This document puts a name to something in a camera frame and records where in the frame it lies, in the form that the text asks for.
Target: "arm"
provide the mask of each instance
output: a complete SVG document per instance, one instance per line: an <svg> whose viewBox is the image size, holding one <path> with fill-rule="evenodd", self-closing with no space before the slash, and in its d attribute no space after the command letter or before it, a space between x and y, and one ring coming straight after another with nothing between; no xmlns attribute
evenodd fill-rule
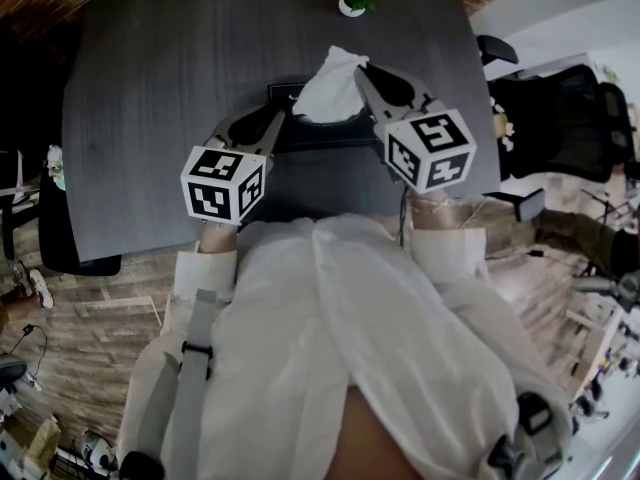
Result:
<svg viewBox="0 0 640 480"><path fill-rule="evenodd" d="M207 222L198 252L181 252L176 263L172 305L165 314L162 334L186 334L198 289L231 298L236 276L238 228Z"/></svg>
<svg viewBox="0 0 640 480"><path fill-rule="evenodd" d="M219 293L233 290L237 235L235 226L207 222L198 252L179 253L174 296L165 313L162 332L138 357L129 382L118 433L120 464L133 450L160 461L164 431L178 386L181 346L189 328L195 293L198 288ZM142 429L144 425L151 430Z"/></svg>
<svg viewBox="0 0 640 480"><path fill-rule="evenodd" d="M459 229L469 209L448 204L443 192L412 200L413 257L445 305L509 369L518 394L533 391L551 405L562 447L571 435L568 401L513 308L490 285L484 229Z"/></svg>

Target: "person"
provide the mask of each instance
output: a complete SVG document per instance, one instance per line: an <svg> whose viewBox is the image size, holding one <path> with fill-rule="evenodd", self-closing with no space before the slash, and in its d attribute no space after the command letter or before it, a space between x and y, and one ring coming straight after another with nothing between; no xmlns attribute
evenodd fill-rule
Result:
<svg viewBox="0 0 640 480"><path fill-rule="evenodd" d="M544 209L533 220L536 243L582 254L608 277L620 279L640 270L638 235L614 229L591 217Z"/></svg>
<svg viewBox="0 0 640 480"><path fill-rule="evenodd" d="M15 287L0 296L0 332L4 326L15 320L23 320L36 309L53 307L53 297L40 271L27 271L22 262L14 266Z"/></svg>
<svg viewBox="0 0 640 480"><path fill-rule="evenodd" d="M567 457L568 400L489 285L484 229L458 229L442 192L410 205L409 251L357 215L239 234L207 223L198 251L179 254L161 335L136 362L119 463L138 451L186 474L169 438L180 422L163 436L151 415L171 399L198 290L230 302L210 331L199 439L177 436L195 450L194 477L498 478L488 458L522 436L518 397L531 392Z"/></svg>

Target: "white shirt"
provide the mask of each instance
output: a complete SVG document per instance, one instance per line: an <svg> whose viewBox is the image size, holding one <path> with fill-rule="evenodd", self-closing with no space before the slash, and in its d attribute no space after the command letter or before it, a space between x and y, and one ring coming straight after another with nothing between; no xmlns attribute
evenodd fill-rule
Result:
<svg viewBox="0 0 640 480"><path fill-rule="evenodd" d="M484 230L414 231L410 243L411 255L375 221L344 216L254 223L237 254L180 254L178 298L233 290L211 332L199 479L322 479L350 382L429 480L476 478L498 439L513 437L521 392L542 395L569 428L564 394L487 285ZM163 355L180 360L189 311L174 307L138 359L120 460Z"/></svg>

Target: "sleeve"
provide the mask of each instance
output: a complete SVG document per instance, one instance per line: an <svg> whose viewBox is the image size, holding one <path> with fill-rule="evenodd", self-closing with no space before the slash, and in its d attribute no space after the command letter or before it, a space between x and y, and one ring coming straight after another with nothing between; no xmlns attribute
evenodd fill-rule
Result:
<svg viewBox="0 0 640 480"><path fill-rule="evenodd" d="M171 303L165 312L160 334L187 334L193 302L199 289L218 292L223 300L231 300L236 264L236 251L221 254L179 253Z"/></svg>
<svg viewBox="0 0 640 480"><path fill-rule="evenodd" d="M507 366L518 394L532 391L553 409L563 449L571 436L568 399L513 308L489 284L484 229L414 230L414 261L445 305Z"/></svg>
<svg viewBox="0 0 640 480"><path fill-rule="evenodd" d="M136 361L118 434L118 460L133 450L159 460L162 438L173 410L182 342L188 334L198 289L230 300L236 275L236 252L178 254L173 294L160 337Z"/></svg>

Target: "small white pot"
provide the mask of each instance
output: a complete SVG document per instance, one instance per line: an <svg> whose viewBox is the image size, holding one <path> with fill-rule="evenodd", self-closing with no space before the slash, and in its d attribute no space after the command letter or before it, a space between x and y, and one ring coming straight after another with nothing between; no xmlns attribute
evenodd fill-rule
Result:
<svg viewBox="0 0 640 480"><path fill-rule="evenodd" d="M347 5L346 0L340 0L338 3L338 7L340 8L340 12L349 18L355 18L357 16L362 16L364 14L364 9L353 10L351 7Z"/></svg>

